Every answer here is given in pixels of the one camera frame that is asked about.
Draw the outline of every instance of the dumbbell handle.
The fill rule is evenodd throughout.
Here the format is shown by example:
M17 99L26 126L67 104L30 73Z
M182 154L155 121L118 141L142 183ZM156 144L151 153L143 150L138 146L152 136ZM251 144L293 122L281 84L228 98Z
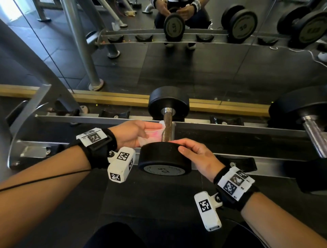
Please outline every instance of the dumbbell handle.
M315 121L315 117L308 115L302 117L302 119L304 120L303 127L311 139L319 157L327 158L327 142L322 136L322 132Z
M171 141L171 136L173 132L173 109L172 108L164 108L163 109L163 120L166 128L162 135L162 141L168 142Z

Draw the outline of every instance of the wooden trim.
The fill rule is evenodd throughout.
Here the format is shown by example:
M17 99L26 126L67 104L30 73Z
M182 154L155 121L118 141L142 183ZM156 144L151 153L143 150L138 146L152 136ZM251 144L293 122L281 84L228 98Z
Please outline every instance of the wooden trim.
M0 84L0 96L32 98L38 87ZM149 96L74 90L77 102L147 107ZM190 99L190 110L230 115L269 116L269 105Z

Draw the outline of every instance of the pink paper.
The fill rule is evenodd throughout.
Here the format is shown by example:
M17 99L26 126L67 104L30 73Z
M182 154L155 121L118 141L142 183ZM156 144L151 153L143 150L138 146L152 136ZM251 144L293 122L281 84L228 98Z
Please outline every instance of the pink paper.
M144 146L148 143L153 143L153 142L160 142L161 141L161 138L162 138L162 134L164 132L164 129L165 129L165 124L164 124L164 121L160 121L159 123L162 124L162 129L158 129L158 130L155 130L155 131L147 131L145 130L145 133L149 136L149 138L145 139L145 138L142 138L142 137L137 137L139 143L140 143L140 146Z

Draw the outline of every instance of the hand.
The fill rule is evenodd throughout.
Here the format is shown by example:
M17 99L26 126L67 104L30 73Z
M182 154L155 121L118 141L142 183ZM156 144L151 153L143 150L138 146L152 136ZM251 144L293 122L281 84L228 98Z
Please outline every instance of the hand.
M199 172L211 182L214 182L218 172L225 167L204 144L191 139L179 139L171 142L182 145L178 147L178 151L189 158Z
M161 129L162 125L156 122L148 122L141 120L126 121L118 126L109 128L115 135L117 140L117 149L126 147L140 147L137 137L148 138L145 133L146 130L154 131Z
M180 8L179 10L176 11L184 21L187 21L194 15L195 9L193 5L188 5L185 6L184 8Z
M167 3L162 0L156 1L156 9L165 17L170 15L170 11L167 8Z

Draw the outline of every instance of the sneaker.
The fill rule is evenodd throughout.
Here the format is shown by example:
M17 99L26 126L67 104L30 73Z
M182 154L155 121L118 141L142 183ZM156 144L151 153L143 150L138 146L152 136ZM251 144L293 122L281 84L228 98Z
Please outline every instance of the sneaker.
M164 43L165 47L172 48L174 46L174 43Z
M195 43L188 43L186 45L186 48L189 49L189 50L195 50Z

